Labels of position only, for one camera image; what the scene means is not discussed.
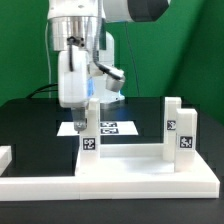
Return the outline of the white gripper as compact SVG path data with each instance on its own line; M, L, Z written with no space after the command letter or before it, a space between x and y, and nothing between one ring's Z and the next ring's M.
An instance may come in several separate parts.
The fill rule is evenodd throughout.
M72 49L73 70L69 67L69 52L61 51L58 58L58 97L64 108L72 110L73 124L76 131L87 128L85 106L88 103L89 56L84 50Z

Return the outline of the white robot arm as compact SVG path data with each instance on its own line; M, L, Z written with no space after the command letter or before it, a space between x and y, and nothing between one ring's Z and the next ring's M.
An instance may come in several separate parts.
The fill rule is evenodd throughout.
M48 22L58 56L58 96L72 110L74 129L89 126L87 113L94 95L94 78L104 75L105 88L121 90L124 71L108 65L100 54L108 50L104 25L112 22L154 22L171 0L49 0Z

